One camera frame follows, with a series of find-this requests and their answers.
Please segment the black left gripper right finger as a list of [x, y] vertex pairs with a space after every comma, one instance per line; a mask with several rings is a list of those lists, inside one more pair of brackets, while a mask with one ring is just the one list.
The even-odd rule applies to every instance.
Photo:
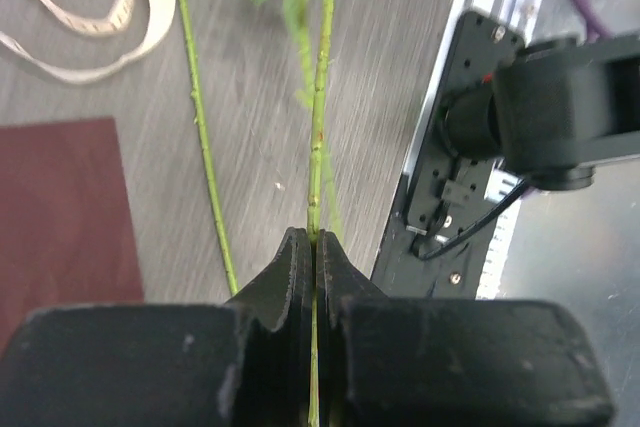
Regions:
[[614, 400], [591, 342], [546, 301], [392, 298], [321, 232], [324, 426], [608, 426]]

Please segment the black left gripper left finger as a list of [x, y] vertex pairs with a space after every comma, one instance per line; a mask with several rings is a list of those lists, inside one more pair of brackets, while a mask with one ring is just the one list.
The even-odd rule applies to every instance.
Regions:
[[5, 426], [302, 426], [312, 251], [288, 229], [221, 305], [73, 305], [31, 313], [1, 357]]

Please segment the dark red wrapping paper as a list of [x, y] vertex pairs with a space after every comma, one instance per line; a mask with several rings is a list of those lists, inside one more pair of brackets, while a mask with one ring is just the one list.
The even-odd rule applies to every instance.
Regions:
[[1, 129], [1, 342], [33, 310], [141, 302], [116, 123]]

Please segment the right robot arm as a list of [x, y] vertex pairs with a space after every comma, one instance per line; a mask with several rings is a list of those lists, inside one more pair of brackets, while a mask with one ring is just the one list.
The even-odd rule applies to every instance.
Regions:
[[639, 157], [639, 37], [521, 48], [453, 97], [441, 126], [456, 156], [501, 157], [537, 190], [586, 188], [597, 166]]

